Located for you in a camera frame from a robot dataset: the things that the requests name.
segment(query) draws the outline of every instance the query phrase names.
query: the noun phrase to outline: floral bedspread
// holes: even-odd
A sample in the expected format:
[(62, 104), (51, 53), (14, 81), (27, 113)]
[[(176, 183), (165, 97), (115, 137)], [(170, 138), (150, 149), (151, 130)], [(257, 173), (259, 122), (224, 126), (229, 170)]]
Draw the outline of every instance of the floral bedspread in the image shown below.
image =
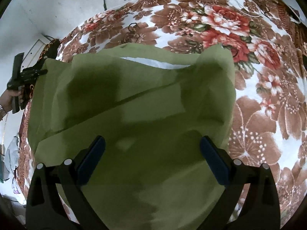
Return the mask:
[[(307, 44), (303, 33), (297, 44), (283, 7), (280, 0), (132, 0), (76, 27), (57, 59), (70, 62), (75, 54), (128, 42), (186, 54), (217, 43), (229, 49), (237, 91), (229, 154), (247, 165), (270, 165), (283, 226), (307, 192)], [(247, 190), (248, 185), (231, 220)]]
[(19, 128), (20, 135), (20, 150), (19, 150), (19, 159), (18, 167), (16, 168), (15, 179), (17, 184), (25, 196), (25, 199), (28, 197), (28, 192), (30, 188), (31, 178), (36, 167), (34, 153), (31, 151), (31, 147), (28, 142), (28, 121), (30, 117), (31, 110), (31, 100), (27, 104), (25, 111), (23, 113), (21, 125)]

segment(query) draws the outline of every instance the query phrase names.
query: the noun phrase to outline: green fabric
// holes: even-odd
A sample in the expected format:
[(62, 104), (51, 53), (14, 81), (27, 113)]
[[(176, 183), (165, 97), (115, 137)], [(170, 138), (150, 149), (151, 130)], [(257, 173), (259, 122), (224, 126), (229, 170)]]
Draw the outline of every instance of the green fabric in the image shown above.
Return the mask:
[[(166, 70), (120, 57), (190, 65)], [(82, 191), (111, 229), (196, 229), (224, 188), (199, 150), (226, 149), (234, 64), (220, 45), (175, 54), (125, 44), (72, 63), (47, 59), (35, 86), (28, 140), (36, 162), (59, 165), (97, 135), (106, 151)]]

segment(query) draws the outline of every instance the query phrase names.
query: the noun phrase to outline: floor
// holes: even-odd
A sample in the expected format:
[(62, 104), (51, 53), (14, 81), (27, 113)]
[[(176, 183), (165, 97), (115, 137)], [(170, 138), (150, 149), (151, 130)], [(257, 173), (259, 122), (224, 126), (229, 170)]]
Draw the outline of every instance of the floor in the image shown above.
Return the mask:
[[(127, 1), (106, 0), (106, 5), (112, 8)], [(302, 21), (307, 22), (295, 0), (284, 2), (299, 10)], [(10, 79), (16, 54), (27, 53), (41, 35), (65, 37), (77, 25), (103, 10), (103, 0), (12, 0), (0, 19), (0, 93)], [(4, 145), (9, 145), (19, 129), (21, 117), (22, 112), (8, 116), (4, 137), (5, 122), (0, 122), (0, 144), (4, 139)], [(0, 193), (13, 199), (11, 190), (11, 180), (0, 184)]]

